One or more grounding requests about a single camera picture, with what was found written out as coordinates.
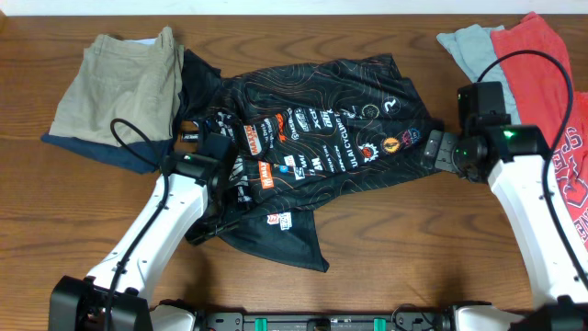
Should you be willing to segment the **black cycling jersey with logos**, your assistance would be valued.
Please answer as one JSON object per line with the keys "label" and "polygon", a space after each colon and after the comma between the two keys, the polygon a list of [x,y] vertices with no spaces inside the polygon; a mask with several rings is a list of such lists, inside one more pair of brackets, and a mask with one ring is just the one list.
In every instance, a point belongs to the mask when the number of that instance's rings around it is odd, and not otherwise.
{"label": "black cycling jersey with logos", "polygon": [[443,122],[389,54],[224,78],[186,51],[182,79],[181,117],[238,148],[226,213],[238,227],[217,237],[244,253],[324,272],[318,208],[431,174],[421,158]]}

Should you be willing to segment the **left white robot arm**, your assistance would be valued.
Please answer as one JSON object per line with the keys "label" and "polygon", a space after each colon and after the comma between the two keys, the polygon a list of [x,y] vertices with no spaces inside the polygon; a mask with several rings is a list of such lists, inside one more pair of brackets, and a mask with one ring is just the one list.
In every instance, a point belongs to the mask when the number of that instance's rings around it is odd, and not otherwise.
{"label": "left white robot arm", "polygon": [[194,330],[197,315],[178,302],[150,306],[154,289],[194,223],[221,205],[237,153],[170,154],[153,194],[111,252],[79,280],[51,293],[51,330]]}

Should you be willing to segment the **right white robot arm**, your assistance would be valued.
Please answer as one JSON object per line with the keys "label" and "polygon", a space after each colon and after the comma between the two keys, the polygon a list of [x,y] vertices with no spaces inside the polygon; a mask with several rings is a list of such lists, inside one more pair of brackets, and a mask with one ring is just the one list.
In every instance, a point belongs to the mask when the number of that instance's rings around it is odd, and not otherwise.
{"label": "right white robot arm", "polygon": [[487,126],[471,135],[433,130],[424,164],[489,186],[513,229],[534,310],[515,314],[490,303],[452,306],[448,330],[584,330],[587,253],[571,224],[540,129]]}

